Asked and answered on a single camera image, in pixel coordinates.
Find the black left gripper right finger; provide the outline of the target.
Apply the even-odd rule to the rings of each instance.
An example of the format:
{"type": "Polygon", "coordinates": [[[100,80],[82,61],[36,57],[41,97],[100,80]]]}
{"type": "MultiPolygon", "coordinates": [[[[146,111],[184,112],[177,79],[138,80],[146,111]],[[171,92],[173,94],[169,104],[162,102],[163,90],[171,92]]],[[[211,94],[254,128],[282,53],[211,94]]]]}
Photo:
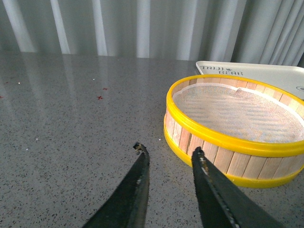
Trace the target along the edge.
{"type": "Polygon", "coordinates": [[[200,217],[205,228],[283,228],[247,197],[197,147],[191,158],[200,217]]]}

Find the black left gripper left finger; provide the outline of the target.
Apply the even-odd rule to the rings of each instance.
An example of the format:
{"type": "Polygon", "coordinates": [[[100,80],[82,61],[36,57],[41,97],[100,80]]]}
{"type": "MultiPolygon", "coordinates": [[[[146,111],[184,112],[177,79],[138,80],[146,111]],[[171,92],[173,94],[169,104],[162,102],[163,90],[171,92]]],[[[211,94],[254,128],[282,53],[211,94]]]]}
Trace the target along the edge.
{"type": "Polygon", "coordinates": [[[150,185],[150,156],[146,147],[133,146],[139,157],[110,198],[83,225],[85,228],[143,228],[150,185]]]}

